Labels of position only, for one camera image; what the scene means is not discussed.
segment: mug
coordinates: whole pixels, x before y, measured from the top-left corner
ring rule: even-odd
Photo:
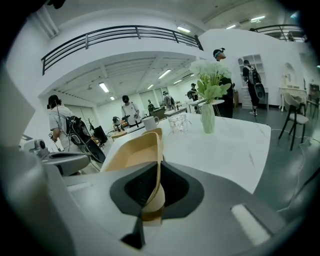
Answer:
[[[156,129],[157,125],[159,124],[159,118],[157,116],[155,116],[155,117],[148,116],[148,117],[142,119],[142,121],[143,121],[143,124],[144,124],[146,131]]]

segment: potted plant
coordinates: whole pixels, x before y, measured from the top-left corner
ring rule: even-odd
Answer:
[[[219,85],[222,78],[231,78],[229,69],[219,62],[210,60],[197,60],[191,63],[189,70],[193,72],[199,80],[198,94],[205,99],[201,107],[201,120],[204,132],[213,133],[215,130],[215,112],[211,103],[216,98],[221,98],[227,94],[231,83]]]

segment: railing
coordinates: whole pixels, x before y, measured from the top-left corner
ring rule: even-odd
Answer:
[[[271,25],[251,28],[250,31],[263,33],[265,35],[290,42],[305,42],[307,36],[300,26],[297,25]]]
[[[98,43],[124,38],[138,38],[139,40],[142,38],[166,39],[177,42],[178,44],[196,47],[202,51],[204,50],[196,35],[193,37],[174,30],[156,26],[112,26],[79,35],[50,51],[41,59],[42,75],[44,75],[45,71],[58,61],[81,49],[87,50],[90,46]]]

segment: vase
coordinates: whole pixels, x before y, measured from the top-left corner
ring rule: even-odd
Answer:
[[[201,107],[201,120],[206,134],[211,134],[215,131],[216,116],[211,104],[206,103]]]

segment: dark green floor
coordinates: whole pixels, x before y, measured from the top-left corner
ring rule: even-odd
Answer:
[[[285,132],[281,139],[278,139],[288,112],[280,112],[277,108],[269,108],[269,111],[258,109],[255,120],[249,111],[250,109],[238,108],[233,112],[233,118],[267,124],[272,129],[267,161],[254,195],[279,211],[288,207],[295,190],[301,188],[320,167],[320,143],[305,138],[304,144],[299,146],[301,138],[295,138],[290,151],[292,136]],[[312,119],[309,112],[307,117],[309,122],[306,124],[304,136],[320,141],[320,117]],[[285,130],[290,131],[292,124],[289,122]],[[302,127],[298,125],[295,136],[301,135]],[[280,211],[288,221],[290,219],[285,212]]]

